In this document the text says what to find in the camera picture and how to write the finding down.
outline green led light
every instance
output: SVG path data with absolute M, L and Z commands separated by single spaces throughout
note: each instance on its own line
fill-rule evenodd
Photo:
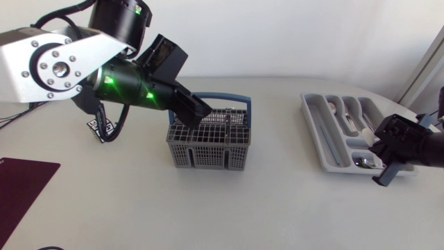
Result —
M 105 76 L 105 80 L 103 82 L 104 83 L 108 83 L 108 84 L 113 84 L 114 83 L 114 79 L 109 77 L 109 76 Z
M 140 15 L 142 13 L 142 7 L 136 5 L 136 14 Z

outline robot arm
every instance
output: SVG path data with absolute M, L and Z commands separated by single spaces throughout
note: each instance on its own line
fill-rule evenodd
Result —
M 89 28 L 71 23 L 54 32 L 40 29 L 94 2 Z M 113 101 L 125 105 L 121 124 L 129 106 L 141 106 L 172 110 L 196 126 L 212 109 L 176 81 L 188 56 L 179 46 L 159 35 L 138 59 L 127 61 L 138 54 L 151 17 L 142 0 L 89 0 L 52 12 L 32 28 L 0 34 L 0 101 L 73 99 L 101 118 L 101 101 Z

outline white table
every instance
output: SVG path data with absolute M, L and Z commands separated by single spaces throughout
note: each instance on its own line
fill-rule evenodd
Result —
M 359 94 L 385 115 L 412 112 L 307 78 L 180 81 L 252 97 L 244 172 L 176 169 L 167 112 L 131 108 L 119 138 L 99 144 L 85 125 L 93 116 L 50 103 L 0 131 L 1 157 L 61 164 L 4 249 L 444 249 L 444 171 L 420 167 L 389 187 L 324 172 L 300 93 Z M 2 103 L 0 115 L 23 109 Z M 109 118 L 120 109 L 107 105 Z

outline fork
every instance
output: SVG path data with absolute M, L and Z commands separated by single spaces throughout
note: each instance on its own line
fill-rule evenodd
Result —
M 358 129 L 355 126 L 355 123 L 353 122 L 350 114 L 348 113 L 348 107 L 347 105 L 345 105 L 345 118 L 347 118 L 348 123 L 350 124 L 350 126 L 352 127 L 352 132 L 356 132 L 358 131 Z

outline black cable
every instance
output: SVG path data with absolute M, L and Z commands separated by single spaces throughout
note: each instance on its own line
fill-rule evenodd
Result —
M 76 37 L 78 40 L 82 39 L 82 33 L 80 32 L 80 29 L 77 27 L 77 25 L 67 16 L 61 16 L 61 17 L 57 17 L 60 18 L 61 20 L 66 21 L 74 30 L 74 33 L 76 34 Z
M 111 134 L 108 134 L 106 132 L 105 107 L 101 103 L 101 105 L 99 106 L 99 111 L 96 113 L 96 121 L 97 121 L 97 129 L 99 130 L 99 135 L 103 141 L 112 142 L 117 138 L 117 136 L 119 136 L 123 128 L 123 124 L 125 123 L 126 117 L 128 116 L 129 110 L 130 106 L 128 104 L 124 104 L 116 127 L 114 128 L 113 132 L 111 132 Z
M 35 24 L 31 24 L 31 27 L 42 28 L 43 25 L 45 25 L 47 22 L 51 21 L 52 19 L 80 12 L 92 6 L 95 2 L 96 0 L 86 0 L 75 6 L 70 6 L 60 10 L 53 11 L 41 17 Z
M 38 250 L 63 250 L 63 248 L 61 248 L 61 247 L 43 247 Z
M 4 123 L 4 122 L 5 122 L 5 124 L 1 125 L 1 126 L 0 126 L 0 129 L 6 127 L 6 126 L 9 125 L 11 122 L 13 122 L 13 121 L 19 119 L 20 117 L 22 117 L 22 116 L 28 114 L 29 112 L 35 110 L 36 108 L 38 108 L 38 107 L 40 107 L 40 106 L 42 106 L 42 105 L 44 105 L 44 104 L 46 104 L 46 103 L 47 103 L 47 102 L 43 102 L 43 103 L 36 104 L 33 108 L 29 108 L 28 110 L 25 110 L 24 112 L 21 112 L 21 113 L 19 113 L 19 114 L 16 114 L 16 115 L 11 116 L 11 117 L 14 117 L 14 118 L 11 118 L 11 119 L 5 119 L 5 120 L 1 121 L 0 123 Z

